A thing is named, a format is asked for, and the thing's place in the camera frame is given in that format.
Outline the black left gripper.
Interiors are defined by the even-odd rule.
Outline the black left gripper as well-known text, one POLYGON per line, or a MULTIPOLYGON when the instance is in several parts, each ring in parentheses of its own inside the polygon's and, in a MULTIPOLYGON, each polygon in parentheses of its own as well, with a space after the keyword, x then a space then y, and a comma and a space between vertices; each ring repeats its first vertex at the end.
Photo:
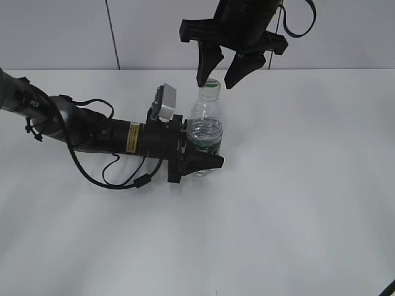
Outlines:
POLYGON ((198 171, 218 169, 223 166, 224 158, 219 155, 187 155, 183 160, 185 143, 185 122, 181 115, 174 115, 170 121, 152 118, 147 114, 143 132, 140 136, 140 155, 158 159, 155 169, 149 174, 156 175, 163 161, 168 161, 167 181, 179 183, 182 176, 198 171))

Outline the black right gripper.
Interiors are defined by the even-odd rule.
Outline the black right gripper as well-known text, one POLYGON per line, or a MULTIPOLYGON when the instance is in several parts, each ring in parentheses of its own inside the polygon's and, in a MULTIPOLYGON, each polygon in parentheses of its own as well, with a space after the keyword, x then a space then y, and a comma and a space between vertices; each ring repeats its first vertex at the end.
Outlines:
POLYGON ((267 30, 279 5, 280 1, 220 1, 212 18, 182 20, 181 42, 198 42, 197 85, 204 86, 223 60, 221 47, 238 52, 225 75, 227 89, 264 66, 262 52, 282 55, 288 47, 287 40, 267 30))

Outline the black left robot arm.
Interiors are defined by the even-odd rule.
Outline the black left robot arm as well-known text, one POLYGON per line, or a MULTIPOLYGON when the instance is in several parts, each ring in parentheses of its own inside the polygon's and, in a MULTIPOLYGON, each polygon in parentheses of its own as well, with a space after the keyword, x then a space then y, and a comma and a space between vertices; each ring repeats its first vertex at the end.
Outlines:
POLYGON ((168 162, 167 181, 179 183, 182 176, 201 170, 218 169, 223 157, 195 148, 187 141, 187 122, 175 115, 176 90, 168 84, 157 88, 145 123, 117 120, 90 110, 92 100, 75 101, 70 96, 48 96, 25 78, 1 72, 1 109, 26 119, 25 131, 37 141, 47 136, 66 143, 81 174, 91 183, 106 189, 139 188, 149 183, 163 161, 168 162), (102 183, 82 167, 77 152, 122 154, 156 159, 151 173, 131 176, 121 184, 102 183))

